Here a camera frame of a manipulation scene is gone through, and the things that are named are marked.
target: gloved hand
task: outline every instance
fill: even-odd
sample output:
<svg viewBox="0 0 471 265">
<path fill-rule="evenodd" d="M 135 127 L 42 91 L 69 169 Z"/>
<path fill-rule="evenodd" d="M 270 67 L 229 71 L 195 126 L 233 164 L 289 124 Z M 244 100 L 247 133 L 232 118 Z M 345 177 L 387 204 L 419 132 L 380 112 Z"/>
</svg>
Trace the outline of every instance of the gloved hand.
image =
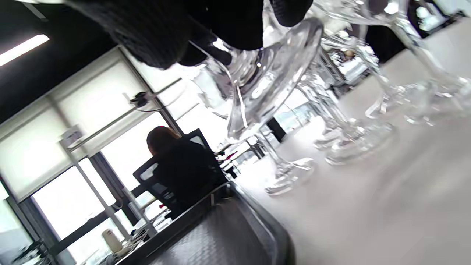
<svg viewBox="0 0 471 265">
<path fill-rule="evenodd" d="M 262 48 L 263 0 L 68 0 L 68 5 L 100 23 L 139 61 L 167 69 L 205 60 L 189 41 L 195 19 L 234 48 Z M 279 23 L 299 23 L 312 0 L 270 0 Z"/>
</svg>

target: dark ceiling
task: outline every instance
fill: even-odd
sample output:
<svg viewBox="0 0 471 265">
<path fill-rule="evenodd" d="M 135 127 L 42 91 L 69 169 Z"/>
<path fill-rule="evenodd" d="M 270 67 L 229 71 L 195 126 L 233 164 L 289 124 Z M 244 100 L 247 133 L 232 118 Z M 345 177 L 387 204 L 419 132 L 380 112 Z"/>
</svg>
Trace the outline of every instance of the dark ceiling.
<svg viewBox="0 0 471 265">
<path fill-rule="evenodd" d="M 45 34 L 50 40 L 0 66 L 0 123 L 115 46 L 102 28 L 64 5 L 0 0 L 0 54 Z"/>
</svg>

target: roller blind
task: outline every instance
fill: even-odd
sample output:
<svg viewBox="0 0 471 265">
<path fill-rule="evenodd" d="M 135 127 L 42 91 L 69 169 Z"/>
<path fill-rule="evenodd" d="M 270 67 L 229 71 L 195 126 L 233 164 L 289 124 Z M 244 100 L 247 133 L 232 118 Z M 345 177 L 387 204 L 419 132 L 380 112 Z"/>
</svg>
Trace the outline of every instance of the roller blind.
<svg viewBox="0 0 471 265">
<path fill-rule="evenodd" d="M 65 130 L 58 114 L 43 100 L 2 124 L 0 170 L 18 200 L 70 165 L 58 144 Z"/>
<path fill-rule="evenodd" d="M 75 74 L 51 93 L 71 125 L 78 125 L 85 138 L 129 111 L 129 98 L 145 88 L 112 50 Z M 98 152 L 151 113 L 134 111 L 88 141 L 88 155 Z"/>
<path fill-rule="evenodd" d="M 197 93 L 198 87 L 191 81 L 182 80 L 159 94 L 162 103 L 175 120 L 201 103 Z"/>
<path fill-rule="evenodd" d="M 181 78 L 190 69 L 190 67 L 175 64 L 167 70 L 161 70 L 137 61 L 127 51 L 125 51 L 125 54 L 154 92 L 159 92 L 162 88 Z"/>
</svg>

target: table surface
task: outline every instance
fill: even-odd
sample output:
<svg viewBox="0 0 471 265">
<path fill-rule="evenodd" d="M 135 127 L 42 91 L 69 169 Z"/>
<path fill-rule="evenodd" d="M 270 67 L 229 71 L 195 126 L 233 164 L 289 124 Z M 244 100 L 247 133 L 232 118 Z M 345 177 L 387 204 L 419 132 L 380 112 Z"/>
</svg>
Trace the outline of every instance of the table surface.
<svg viewBox="0 0 471 265">
<path fill-rule="evenodd" d="M 452 73 L 471 77 L 471 19 L 427 38 L 430 50 Z M 409 51 L 383 69 L 394 83 L 427 75 Z M 350 117 L 363 118 L 379 97 L 369 78 L 340 100 Z M 264 177 L 271 160 L 258 161 L 236 182 L 290 233 L 300 265 L 471 264 L 471 118 L 430 127 L 412 125 L 401 114 L 394 143 L 345 166 L 331 166 L 312 141 L 322 120 L 292 135 L 278 147 L 287 160 L 314 158 L 310 181 L 270 197 Z"/>
</svg>

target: ceiling light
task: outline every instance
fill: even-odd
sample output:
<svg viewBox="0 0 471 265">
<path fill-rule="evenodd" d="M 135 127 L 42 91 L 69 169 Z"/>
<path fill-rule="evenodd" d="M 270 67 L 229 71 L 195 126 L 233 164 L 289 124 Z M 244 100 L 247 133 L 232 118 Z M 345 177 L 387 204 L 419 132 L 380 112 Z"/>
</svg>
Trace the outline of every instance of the ceiling light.
<svg viewBox="0 0 471 265">
<path fill-rule="evenodd" d="M 30 4 L 63 4 L 64 0 L 17 0 Z"/>
<path fill-rule="evenodd" d="M 21 56 L 24 53 L 29 52 L 30 50 L 38 47 L 39 45 L 47 42 L 49 38 L 44 35 L 36 35 L 29 40 L 21 43 L 20 45 L 14 47 L 13 49 L 6 51 L 3 54 L 0 54 L 0 66 L 6 64 L 7 62 Z"/>
</svg>

